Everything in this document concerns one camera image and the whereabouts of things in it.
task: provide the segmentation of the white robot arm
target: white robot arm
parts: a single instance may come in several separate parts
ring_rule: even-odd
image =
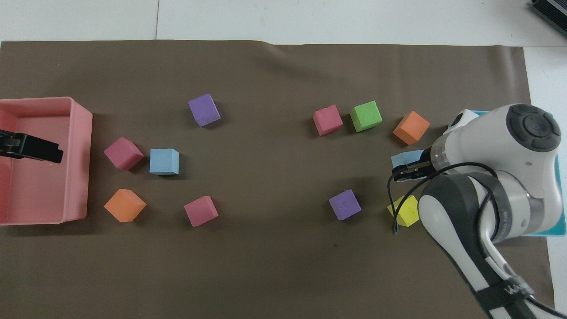
[[[439,175],[421,194],[421,221],[490,318],[567,318],[537,302],[493,245],[547,230],[559,220],[557,123],[525,104],[480,117],[469,112],[461,112],[418,162],[395,168],[392,178]]]

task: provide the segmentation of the black device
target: black device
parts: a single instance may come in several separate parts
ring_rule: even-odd
[[[567,36],[567,0],[532,0],[531,10]]]
[[[61,163],[63,151],[59,144],[24,133],[0,129],[0,156],[16,159],[31,158]]]

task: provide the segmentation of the black clamp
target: black clamp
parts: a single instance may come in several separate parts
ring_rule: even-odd
[[[39,137],[0,129],[0,156],[61,163],[63,151],[58,148],[59,144]]]
[[[425,149],[421,153],[418,161],[407,165],[399,165],[392,169],[393,179],[396,182],[407,181],[409,179],[424,178],[436,171],[431,164],[431,148]]]
[[[524,279],[518,275],[475,293],[475,298],[484,311],[505,307],[518,300],[523,300],[534,291]]]

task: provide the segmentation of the pink tray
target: pink tray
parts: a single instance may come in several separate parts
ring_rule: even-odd
[[[0,129],[59,144],[60,164],[0,156],[0,225],[87,216],[92,113],[69,97],[0,100]]]

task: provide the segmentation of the red cube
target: red cube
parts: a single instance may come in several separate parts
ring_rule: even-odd
[[[341,116],[338,114],[337,106],[334,104],[315,111],[313,121],[319,132],[319,136],[334,132],[342,126]]]
[[[120,137],[104,150],[104,154],[117,169],[121,170],[130,170],[143,159],[142,152],[140,152],[134,143],[123,137]]]
[[[215,208],[210,196],[203,196],[190,202],[184,207],[193,227],[197,227],[215,217],[218,217],[217,209]]]

